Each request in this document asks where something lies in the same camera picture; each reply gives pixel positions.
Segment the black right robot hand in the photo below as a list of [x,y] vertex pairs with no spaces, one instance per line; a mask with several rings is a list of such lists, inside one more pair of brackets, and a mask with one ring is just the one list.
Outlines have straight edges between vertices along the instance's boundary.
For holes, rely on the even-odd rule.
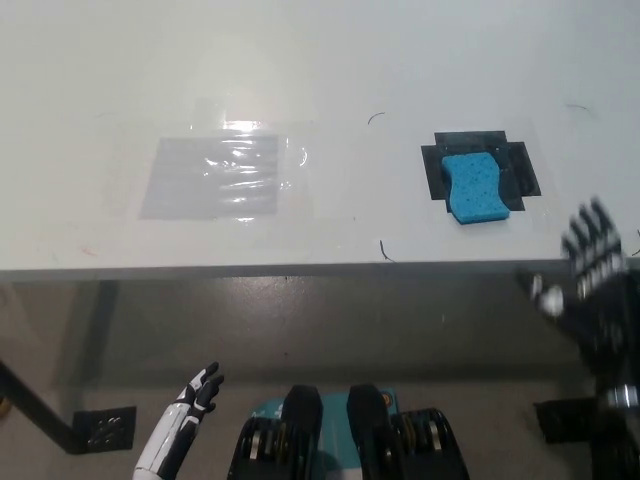
[[570,283],[520,269],[516,280],[541,316],[579,348],[596,391],[639,400],[639,281],[621,235],[602,202],[579,206],[561,236]]

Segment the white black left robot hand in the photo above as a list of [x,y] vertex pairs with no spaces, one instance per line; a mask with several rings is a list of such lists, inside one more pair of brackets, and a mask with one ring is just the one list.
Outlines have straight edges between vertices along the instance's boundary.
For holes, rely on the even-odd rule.
[[214,362],[198,372],[165,409],[135,465],[132,479],[175,479],[224,382]]

